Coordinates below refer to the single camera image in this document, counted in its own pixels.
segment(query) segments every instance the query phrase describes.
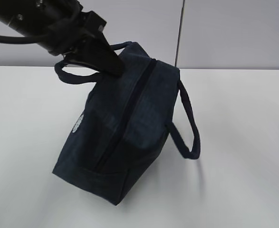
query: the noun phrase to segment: tabletop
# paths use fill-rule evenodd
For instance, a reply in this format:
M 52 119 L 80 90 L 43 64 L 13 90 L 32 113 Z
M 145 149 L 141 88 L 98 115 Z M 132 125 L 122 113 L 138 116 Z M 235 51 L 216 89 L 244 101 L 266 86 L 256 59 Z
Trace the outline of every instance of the tabletop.
M 279 71 L 185 69 L 181 79 L 201 158 L 184 160 L 169 137 L 115 207 L 51 173 L 94 84 L 0 67 L 0 228 L 279 228 Z M 174 122 L 191 144 L 180 99 Z

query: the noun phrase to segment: white logo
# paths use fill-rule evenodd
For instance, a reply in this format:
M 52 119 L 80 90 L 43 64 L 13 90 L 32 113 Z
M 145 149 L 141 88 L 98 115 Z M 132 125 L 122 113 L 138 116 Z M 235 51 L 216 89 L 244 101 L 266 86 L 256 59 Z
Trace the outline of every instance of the white logo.
M 75 126 L 73 128 L 73 133 L 75 133 L 77 131 L 78 127 L 80 126 L 80 124 L 81 124 L 81 122 L 83 120 L 83 116 L 84 115 L 80 116 L 79 119 L 77 120 L 77 122 L 75 123 Z

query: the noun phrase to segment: bag handle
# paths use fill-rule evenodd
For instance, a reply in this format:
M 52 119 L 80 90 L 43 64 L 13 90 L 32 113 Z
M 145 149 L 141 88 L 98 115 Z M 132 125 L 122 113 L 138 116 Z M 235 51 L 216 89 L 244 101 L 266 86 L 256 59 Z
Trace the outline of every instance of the bag handle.
M 194 135 L 192 150 L 190 151 L 189 148 L 186 146 L 184 140 L 182 139 L 180 133 L 178 132 L 176 126 L 174 125 L 174 123 L 172 121 L 168 122 L 166 125 L 167 125 L 169 132 L 172 136 L 172 139 L 173 139 L 178 151 L 181 153 L 181 155 L 186 159 L 196 160 L 196 159 L 199 159 L 200 154 L 201 154 L 200 134 L 199 134 L 197 126 L 195 124 L 189 95 L 181 81 L 178 82 L 178 88 L 180 90 L 180 96 L 182 99 L 183 107 L 187 113 L 192 131 L 193 131 L 193 135 Z
M 112 50 L 116 51 L 116 50 L 123 49 L 129 46 L 130 44 L 132 44 L 131 41 L 122 44 L 112 45 L 111 48 Z M 63 70 L 63 68 L 66 67 L 68 64 L 73 64 L 73 63 L 70 63 L 66 60 L 62 60 L 55 64 L 55 72 L 57 73 L 59 79 L 64 83 L 79 85 L 79 84 L 84 84 L 89 82 L 98 82 L 103 78 L 100 73 L 94 73 L 90 76 L 79 76 L 79 75 L 70 74 Z

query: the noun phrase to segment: zipper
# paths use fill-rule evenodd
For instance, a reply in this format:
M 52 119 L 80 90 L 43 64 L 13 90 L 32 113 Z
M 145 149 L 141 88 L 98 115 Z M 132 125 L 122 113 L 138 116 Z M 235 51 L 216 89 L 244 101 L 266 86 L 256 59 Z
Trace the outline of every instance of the zipper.
M 152 74 L 154 68 L 156 67 L 156 64 L 157 64 L 157 60 L 152 59 L 150 64 L 148 65 L 148 67 L 146 68 L 146 70 L 143 72 L 140 79 L 138 80 L 138 82 L 134 88 L 134 91 L 132 92 L 131 97 L 125 107 L 125 111 L 123 113 L 121 122 L 117 128 L 117 131 L 116 131 L 115 135 L 112 137 L 111 141 L 109 142 L 109 145 L 106 148 L 106 151 L 99 159 L 99 161 L 95 167 L 95 171 L 100 172 L 102 170 L 105 162 L 111 156 L 111 154 L 116 150 L 116 147 L 122 140 L 122 138 L 125 134 L 127 125 L 130 121 L 130 118 L 131 118 L 133 111 L 139 100 L 139 97 L 140 97 L 141 93 L 143 92 L 144 87 L 145 87 L 146 83 L 148 82 L 150 75 Z

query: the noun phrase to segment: dark navy bag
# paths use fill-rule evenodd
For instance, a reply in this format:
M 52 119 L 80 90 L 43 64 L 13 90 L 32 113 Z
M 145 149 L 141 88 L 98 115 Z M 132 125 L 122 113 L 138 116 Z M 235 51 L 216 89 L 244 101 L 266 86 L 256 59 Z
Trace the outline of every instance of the dark navy bag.
M 138 43 L 123 49 L 120 78 L 105 73 L 75 76 L 56 64 L 60 80 L 69 84 L 96 82 L 85 109 L 72 129 L 53 173 L 70 184 L 117 205 L 159 156 L 171 134 L 184 158 L 198 159 L 200 136 L 180 70 L 151 59 Z M 178 92 L 189 118 L 194 141 L 189 151 L 172 123 Z

